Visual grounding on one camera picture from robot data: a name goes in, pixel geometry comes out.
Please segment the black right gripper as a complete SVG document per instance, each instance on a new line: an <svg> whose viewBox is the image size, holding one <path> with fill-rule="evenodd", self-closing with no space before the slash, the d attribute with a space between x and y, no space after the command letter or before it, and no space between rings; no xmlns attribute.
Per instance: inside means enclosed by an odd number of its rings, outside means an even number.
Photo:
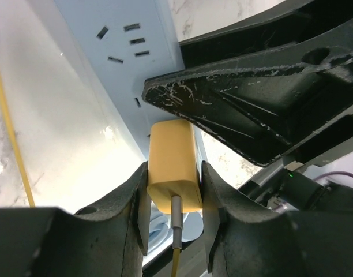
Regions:
<svg viewBox="0 0 353 277"><path fill-rule="evenodd" d="M149 79L145 102L267 166L353 136L353 21L299 44ZM263 207L353 212L353 155L304 172L265 168L238 189Z"/></svg>

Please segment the light blue power strip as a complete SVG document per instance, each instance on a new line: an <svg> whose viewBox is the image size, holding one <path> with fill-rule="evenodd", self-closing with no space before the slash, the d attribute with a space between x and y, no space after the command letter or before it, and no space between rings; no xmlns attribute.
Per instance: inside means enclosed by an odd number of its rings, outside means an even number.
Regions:
<svg viewBox="0 0 353 277"><path fill-rule="evenodd" d="M168 1L57 1L57 7L119 113L126 141L147 158L151 126L173 116L142 100L144 82L184 68Z"/></svg>

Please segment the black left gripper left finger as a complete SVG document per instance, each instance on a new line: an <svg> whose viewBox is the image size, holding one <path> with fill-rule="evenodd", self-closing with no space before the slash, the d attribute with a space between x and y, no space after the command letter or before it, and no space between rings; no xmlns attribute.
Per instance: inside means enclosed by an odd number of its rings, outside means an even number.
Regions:
<svg viewBox="0 0 353 277"><path fill-rule="evenodd" d="M148 251L148 165L98 201L0 208L0 276L141 276Z"/></svg>

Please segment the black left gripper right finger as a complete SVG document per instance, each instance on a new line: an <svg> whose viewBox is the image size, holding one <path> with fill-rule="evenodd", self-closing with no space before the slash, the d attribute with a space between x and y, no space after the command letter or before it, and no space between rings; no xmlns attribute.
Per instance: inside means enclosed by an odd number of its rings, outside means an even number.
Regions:
<svg viewBox="0 0 353 277"><path fill-rule="evenodd" d="M353 276L353 212L263 207L202 164L204 240L213 276Z"/></svg>

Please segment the yellow charger plug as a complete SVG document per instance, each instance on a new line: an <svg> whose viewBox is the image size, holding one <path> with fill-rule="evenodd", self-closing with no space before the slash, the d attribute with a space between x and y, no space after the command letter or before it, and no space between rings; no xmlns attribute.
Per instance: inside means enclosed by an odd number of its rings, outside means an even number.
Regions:
<svg viewBox="0 0 353 277"><path fill-rule="evenodd" d="M171 213L174 196L182 199L182 212L202 209L194 130L184 119L151 127L147 192L158 210Z"/></svg>

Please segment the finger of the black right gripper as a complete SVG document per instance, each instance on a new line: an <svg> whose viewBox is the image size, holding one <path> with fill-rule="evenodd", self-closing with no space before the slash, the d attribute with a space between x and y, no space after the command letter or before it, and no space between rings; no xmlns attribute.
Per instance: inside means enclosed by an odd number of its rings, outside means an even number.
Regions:
<svg viewBox="0 0 353 277"><path fill-rule="evenodd" d="M353 1L283 1L227 27L180 42L186 68L318 36L353 18Z"/></svg>

